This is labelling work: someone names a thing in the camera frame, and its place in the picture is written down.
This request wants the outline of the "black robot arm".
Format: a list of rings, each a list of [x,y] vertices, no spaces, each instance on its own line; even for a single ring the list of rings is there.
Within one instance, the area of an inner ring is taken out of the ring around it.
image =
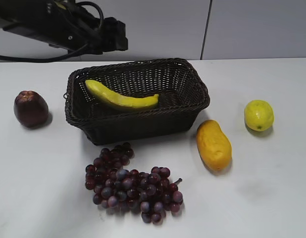
[[[125,24],[91,1],[0,0],[0,28],[70,53],[128,50]]]

